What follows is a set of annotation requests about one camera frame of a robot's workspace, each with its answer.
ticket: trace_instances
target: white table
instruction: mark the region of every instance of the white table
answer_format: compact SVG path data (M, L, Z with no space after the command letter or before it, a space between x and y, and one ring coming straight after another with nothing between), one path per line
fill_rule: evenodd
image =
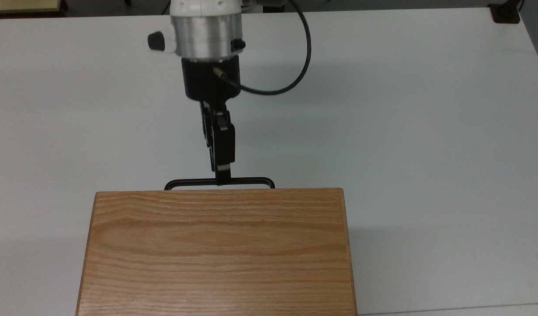
M228 102L234 176L342 187L359 314L538 302L538 58L487 8L307 14ZM93 196L211 177L167 17L0 20L0 316L72 315ZM244 84L305 54L244 16Z

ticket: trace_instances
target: wire handle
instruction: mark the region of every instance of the wire handle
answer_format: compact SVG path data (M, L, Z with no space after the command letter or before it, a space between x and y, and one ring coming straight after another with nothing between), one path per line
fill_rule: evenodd
M269 188L275 188L275 182L264 176L250 176L246 178L231 178L229 184L265 184ZM215 178L206 179L181 179L169 181L164 190L172 190L175 187L189 187L189 186L216 186Z

